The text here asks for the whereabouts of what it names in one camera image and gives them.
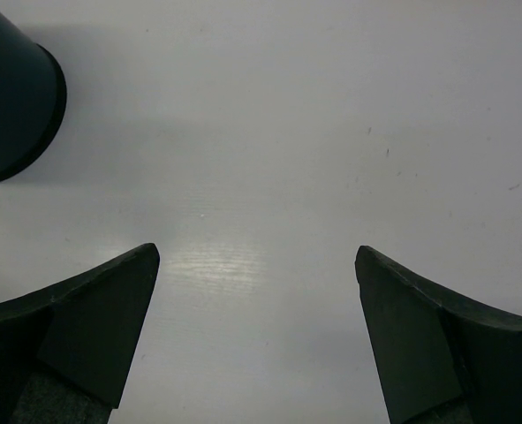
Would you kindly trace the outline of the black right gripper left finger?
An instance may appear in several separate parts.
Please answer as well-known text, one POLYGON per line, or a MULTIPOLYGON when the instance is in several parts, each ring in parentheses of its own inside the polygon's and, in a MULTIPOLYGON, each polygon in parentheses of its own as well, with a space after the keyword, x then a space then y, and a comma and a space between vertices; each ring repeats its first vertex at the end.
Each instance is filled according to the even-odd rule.
POLYGON ((0 423, 106 423, 119 407, 160 265, 146 243, 0 303, 0 423))

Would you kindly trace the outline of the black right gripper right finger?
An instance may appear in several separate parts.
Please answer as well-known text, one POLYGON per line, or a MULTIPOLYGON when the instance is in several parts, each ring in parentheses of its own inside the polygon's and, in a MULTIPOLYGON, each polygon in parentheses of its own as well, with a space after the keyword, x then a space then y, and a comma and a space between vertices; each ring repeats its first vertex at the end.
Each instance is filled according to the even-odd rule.
POLYGON ((419 276, 371 246, 354 262, 392 423, 522 423, 522 316, 419 276))

